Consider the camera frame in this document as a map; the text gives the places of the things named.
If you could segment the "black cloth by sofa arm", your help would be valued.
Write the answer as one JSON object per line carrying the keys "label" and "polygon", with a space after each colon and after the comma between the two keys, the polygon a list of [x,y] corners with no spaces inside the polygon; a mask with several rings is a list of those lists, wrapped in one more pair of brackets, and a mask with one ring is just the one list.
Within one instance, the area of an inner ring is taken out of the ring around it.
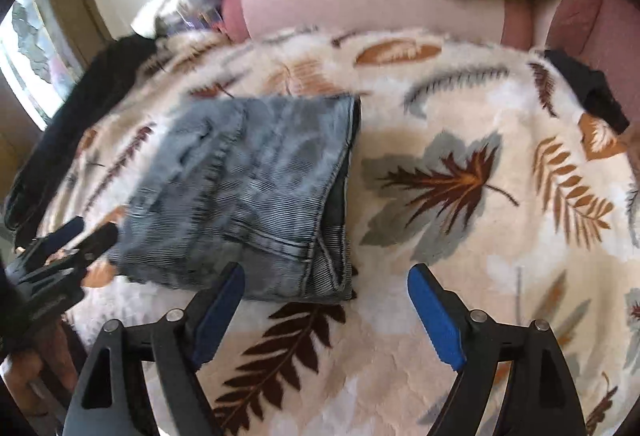
{"label": "black cloth by sofa arm", "polygon": [[548,49],[544,57],[565,78],[585,111],[603,119],[618,135],[629,127],[629,121],[603,72],[593,70],[563,50]]}

